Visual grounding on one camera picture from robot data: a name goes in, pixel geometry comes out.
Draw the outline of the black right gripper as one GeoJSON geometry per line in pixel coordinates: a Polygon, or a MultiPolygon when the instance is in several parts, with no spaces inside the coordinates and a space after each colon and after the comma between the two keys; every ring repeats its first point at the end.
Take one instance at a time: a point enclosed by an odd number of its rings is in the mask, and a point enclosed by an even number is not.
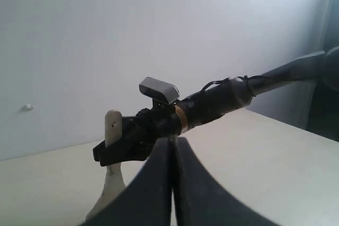
{"type": "Polygon", "coordinates": [[[105,146],[102,141],[93,148],[93,158],[102,167],[125,162],[144,161],[150,155],[158,137],[185,133],[185,100],[165,104],[152,99],[153,107],[140,110],[136,116],[122,118],[122,137],[105,146]]]}

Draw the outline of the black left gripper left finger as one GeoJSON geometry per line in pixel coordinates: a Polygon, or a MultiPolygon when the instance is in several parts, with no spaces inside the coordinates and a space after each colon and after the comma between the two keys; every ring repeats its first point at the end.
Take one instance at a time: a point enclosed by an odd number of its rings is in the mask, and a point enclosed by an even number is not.
{"type": "Polygon", "coordinates": [[[160,138],[141,170],[126,185],[120,164],[106,168],[102,193],[85,225],[170,225],[172,143],[160,138]]]}

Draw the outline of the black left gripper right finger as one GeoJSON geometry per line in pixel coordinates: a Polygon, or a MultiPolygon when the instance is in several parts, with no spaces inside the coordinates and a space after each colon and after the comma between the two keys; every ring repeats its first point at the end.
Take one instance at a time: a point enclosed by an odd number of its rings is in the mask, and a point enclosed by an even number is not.
{"type": "Polygon", "coordinates": [[[225,190],[205,169],[186,138],[173,141],[173,185],[178,225],[272,225],[225,190]]]}

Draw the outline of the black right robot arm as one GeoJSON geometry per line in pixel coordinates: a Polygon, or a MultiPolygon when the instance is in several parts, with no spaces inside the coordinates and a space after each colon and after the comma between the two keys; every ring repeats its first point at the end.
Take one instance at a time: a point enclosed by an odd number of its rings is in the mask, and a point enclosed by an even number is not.
{"type": "Polygon", "coordinates": [[[257,95],[298,81],[323,82],[338,90],[338,48],[311,53],[262,75],[211,81],[182,100],[174,85],[146,77],[139,90],[152,99],[153,107],[142,109],[135,116],[124,116],[122,137],[109,146],[101,142],[94,147],[94,160],[102,167],[143,161],[157,139],[179,136],[250,105],[257,95]]]}

